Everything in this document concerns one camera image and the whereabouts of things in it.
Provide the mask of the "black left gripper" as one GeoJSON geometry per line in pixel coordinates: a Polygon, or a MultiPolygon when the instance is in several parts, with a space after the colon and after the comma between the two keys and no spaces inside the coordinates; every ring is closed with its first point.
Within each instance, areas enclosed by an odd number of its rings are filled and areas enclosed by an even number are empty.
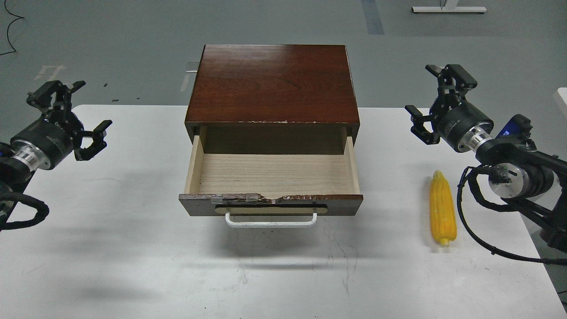
{"type": "Polygon", "coordinates": [[[54,80],[28,93],[27,104],[43,117],[10,139],[10,171],[52,170],[71,152],[77,161],[89,161],[107,147],[106,129],[113,121],[102,121],[93,131],[85,131],[72,111],[72,94],[84,85],[85,81],[77,81],[69,88],[54,80]],[[82,148],[83,138],[92,140],[89,147],[82,148]]]}

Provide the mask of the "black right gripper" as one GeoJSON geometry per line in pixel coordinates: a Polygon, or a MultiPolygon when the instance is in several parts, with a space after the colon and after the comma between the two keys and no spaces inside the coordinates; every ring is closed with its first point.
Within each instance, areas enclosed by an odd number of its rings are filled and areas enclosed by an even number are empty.
{"type": "Polygon", "coordinates": [[[441,103],[436,101],[432,114],[427,116],[414,105],[405,105],[413,123],[411,133],[427,145],[438,144],[442,138],[458,153],[469,151],[462,139],[472,128],[479,126],[487,133],[494,128],[492,119],[466,101],[466,93],[476,88],[478,82],[459,64],[427,64],[425,69],[437,78],[441,103]],[[426,122],[432,122],[433,132],[425,129],[426,122]]]}

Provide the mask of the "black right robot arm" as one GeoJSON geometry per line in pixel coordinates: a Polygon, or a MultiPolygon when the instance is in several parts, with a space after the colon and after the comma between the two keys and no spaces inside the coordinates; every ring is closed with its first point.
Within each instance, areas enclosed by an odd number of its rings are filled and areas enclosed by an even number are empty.
{"type": "Polygon", "coordinates": [[[438,96],[423,115],[406,105],[413,123],[411,132],[424,144],[444,140],[457,153],[472,151],[479,166],[462,172],[456,208],[469,235],[493,255],[523,262],[565,266],[566,259],[529,258],[505,252],[479,238],[462,212],[462,189],[466,184],[478,204],[496,212],[519,212],[540,226],[540,237],[550,248],[566,251],[567,164],[557,156],[537,150],[531,139],[530,119],[514,115],[493,137],[492,119],[474,107],[466,93],[477,81],[459,64],[445,67],[428,64],[438,83],[438,96]]]}

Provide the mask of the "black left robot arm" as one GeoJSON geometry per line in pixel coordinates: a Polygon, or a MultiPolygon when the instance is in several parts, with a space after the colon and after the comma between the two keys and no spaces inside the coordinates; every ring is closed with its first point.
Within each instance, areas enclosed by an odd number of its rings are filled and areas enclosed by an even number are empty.
{"type": "Polygon", "coordinates": [[[36,170],[54,169],[70,153],[77,161],[89,161],[107,147],[106,129],[112,121],[102,121],[87,131],[72,111],[72,95],[84,85],[85,81],[77,81],[67,87],[54,80],[29,93],[27,103],[38,109],[41,116],[9,143],[1,144],[2,230],[36,226],[48,216],[45,202],[24,193],[36,170]]]}

